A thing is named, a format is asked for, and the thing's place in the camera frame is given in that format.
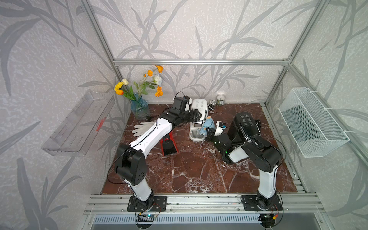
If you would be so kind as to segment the white coffee machine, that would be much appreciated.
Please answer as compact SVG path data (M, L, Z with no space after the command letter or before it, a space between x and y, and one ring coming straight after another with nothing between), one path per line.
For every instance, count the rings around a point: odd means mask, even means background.
M208 116L208 104L205 99L194 99L192 101L191 110L194 111L196 117L194 122L190 123L189 138L194 142L204 141L207 132L204 127Z

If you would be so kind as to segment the blue pink patterned cloth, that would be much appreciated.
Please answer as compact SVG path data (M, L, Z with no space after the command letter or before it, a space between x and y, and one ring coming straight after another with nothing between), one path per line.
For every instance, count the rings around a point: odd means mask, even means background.
M208 116L206 118L205 123L202 125L202 128L199 131L199 134L206 136L207 135L207 129L216 129L216 126L214 124L214 120L211 118L211 116Z

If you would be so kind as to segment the black coffee machine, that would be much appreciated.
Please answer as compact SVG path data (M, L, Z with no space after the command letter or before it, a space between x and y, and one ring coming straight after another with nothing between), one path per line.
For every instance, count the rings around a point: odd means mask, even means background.
M261 121L255 120L249 112L237 113L231 123L227 135L232 146L239 146L254 136L260 135Z

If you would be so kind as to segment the red coffee machine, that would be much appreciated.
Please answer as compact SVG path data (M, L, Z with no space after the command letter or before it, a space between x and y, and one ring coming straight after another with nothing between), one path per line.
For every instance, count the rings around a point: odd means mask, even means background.
M177 145L174 141L173 134L171 132L169 134L166 134L160 140L160 146L161 146L163 156L176 154L179 152Z

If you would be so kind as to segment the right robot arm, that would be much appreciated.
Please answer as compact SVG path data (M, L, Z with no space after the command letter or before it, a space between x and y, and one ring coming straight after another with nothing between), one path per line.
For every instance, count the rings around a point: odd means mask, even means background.
M206 141L214 143L226 164L235 164L250 159L259 169L259 187L256 198L248 203L260 210L269 210L277 199L276 177L282 162L282 153L260 133L247 133L236 128L231 135L216 134L212 128L207 129Z

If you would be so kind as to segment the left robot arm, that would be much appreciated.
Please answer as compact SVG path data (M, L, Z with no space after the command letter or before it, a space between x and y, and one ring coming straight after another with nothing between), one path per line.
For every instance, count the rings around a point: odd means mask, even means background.
M206 112L197 109L176 113L175 110L163 112L157 121L144 134L130 144L121 144L117 151L115 173L133 191L133 209L147 210L154 203L154 192L146 180L148 166L146 158L152 148L183 123L199 122L207 117Z

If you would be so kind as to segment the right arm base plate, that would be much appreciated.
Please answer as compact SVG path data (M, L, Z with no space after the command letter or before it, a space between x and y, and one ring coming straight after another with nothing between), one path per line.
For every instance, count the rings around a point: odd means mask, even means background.
M241 202L245 211L283 211L283 204L277 193L270 198L265 198L259 192L257 195L241 195Z

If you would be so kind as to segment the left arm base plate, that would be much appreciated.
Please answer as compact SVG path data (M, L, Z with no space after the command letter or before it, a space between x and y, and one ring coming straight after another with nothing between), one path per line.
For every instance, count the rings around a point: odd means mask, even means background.
M167 196L150 196L147 201L141 201L131 196L127 206L127 212L166 211Z

